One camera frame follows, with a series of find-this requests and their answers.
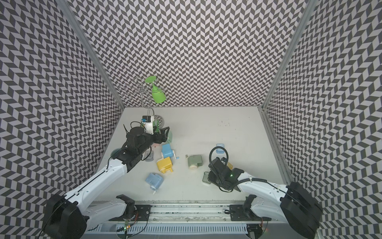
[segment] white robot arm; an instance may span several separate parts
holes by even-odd
[[[225,151],[227,158],[211,160],[213,151],[218,148]],[[241,169],[231,170],[227,166],[228,153],[219,146],[211,150],[209,162],[211,171],[208,180],[226,192],[237,190],[250,193],[247,200],[251,200],[250,209],[256,217],[289,223],[300,235],[308,239],[315,237],[323,210],[320,203],[301,185],[295,182],[290,185],[275,184],[253,177]]]
[[[109,219],[120,216],[130,219],[134,215],[135,202],[125,195],[98,206],[89,208],[89,205],[110,184],[128,173],[153,143],[165,142],[167,133],[168,127],[153,135],[143,132],[140,127],[133,128],[127,133],[127,141],[121,150],[115,157],[110,157],[102,170],[64,196],[53,195],[47,201],[43,231],[53,239],[79,239],[86,230]],[[314,237],[322,208],[300,185],[287,186],[257,179],[241,169],[230,170],[219,158],[210,159],[209,167],[209,180],[219,188],[251,194],[249,204],[255,216],[289,223],[306,238]]]

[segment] chevron patterned wall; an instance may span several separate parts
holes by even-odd
[[[157,75],[167,95],[163,106],[261,104],[306,6],[304,0],[68,1],[121,96],[136,88],[133,77]],[[140,106],[139,99],[126,106]]]
[[[0,12],[0,238],[25,238],[96,170],[121,109],[53,0]]]
[[[381,1],[319,1],[267,109],[325,238],[382,238],[381,42]]]

